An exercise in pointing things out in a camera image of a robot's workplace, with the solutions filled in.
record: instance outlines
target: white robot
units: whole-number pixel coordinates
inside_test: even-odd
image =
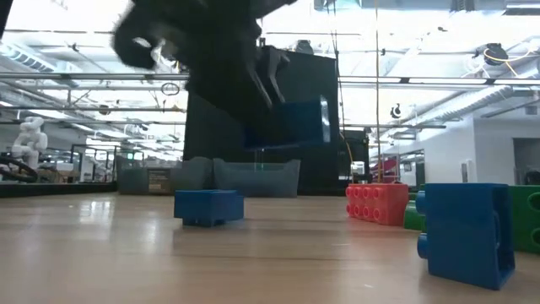
[[[40,152],[44,152],[48,144],[47,134],[41,132],[43,122],[41,117],[26,117],[11,148],[13,158],[26,159],[26,165],[34,170],[38,168]]]

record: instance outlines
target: ceiling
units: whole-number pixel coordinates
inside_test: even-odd
[[[111,49],[111,32],[128,4],[128,0],[14,0],[0,46],[0,68],[3,71],[36,72],[5,56],[16,49],[31,54],[35,60],[59,73],[147,73],[124,66]],[[451,14],[448,11],[381,9],[378,21],[375,21],[373,9],[340,10],[334,15],[333,12],[315,11],[313,0],[299,0],[268,15],[260,24],[267,44],[290,49],[297,40],[309,40],[317,55],[328,57],[335,57],[330,33],[337,32],[339,70],[343,77],[512,78],[515,75],[508,65],[489,66],[482,56],[473,58],[475,51],[487,43],[501,43],[510,56],[510,66],[519,68],[537,60],[540,47],[540,17],[503,16],[502,11]],[[178,70],[173,62],[163,60],[155,72],[178,73]],[[66,90],[53,90],[60,88],[53,81],[17,83],[57,101],[65,103],[68,100]],[[161,91],[165,83],[169,82],[79,80],[79,87],[87,90],[74,90],[70,98],[72,102],[77,101],[77,106],[155,108],[163,107],[165,102],[165,107],[186,109],[187,93],[166,95]],[[183,87],[183,81],[172,83]],[[118,90],[106,90],[107,86]],[[407,117],[419,109],[435,107],[440,100],[463,90],[462,87],[427,89],[421,85],[381,86],[376,94],[375,84],[343,84],[340,98],[343,99],[345,124],[376,123],[377,101],[380,123],[394,123],[396,119],[390,112],[397,104],[400,104],[402,115]],[[490,108],[508,106],[512,104],[506,101]],[[521,112],[512,112],[512,119],[516,115],[519,117],[516,113]],[[110,121],[138,119],[182,123],[186,119],[182,112],[75,114]],[[126,131],[126,128],[120,125],[116,130]],[[150,125],[145,132],[145,137],[174,134],[183,138],[181,125]]]

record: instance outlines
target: blue toy block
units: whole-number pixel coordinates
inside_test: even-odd
[[[212,227],[244,218],[244,197],[236,191],[175,192],[175,218],[183,225]]]
[[[320,100],[285,102],[275,105],[273,115],[281,119],[283,129],[289,132],[288,141],[268,142],[246,128],[244,130],[246,149],[284,149],[330,142],[328,102],[323,97]]]
[[[516,267],[507,185],[427,184],[416,208],[426,215],[427,234],[418,255],[429,273],[499,290]]]

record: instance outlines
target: black wall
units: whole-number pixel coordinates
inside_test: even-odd
[[[184,158],[194,156],[222,158],[226,161],[285,162],[302,160],[299,189],[320,192],[324,188],[340,187],[338,183],[338,81],[335,60],[306,54],[289,53],[290,65],[278,76],[279,87],[288,102],[317,99],[328,101],[331,143],[324,146],[266,150],[263,155],[244,151],[241,126],[227,114],[190,94],[187,106],[186,144]]]
[[[13,0],[0,0],[0,39],[2,39],[3,31],[8,22],[9,11]]]

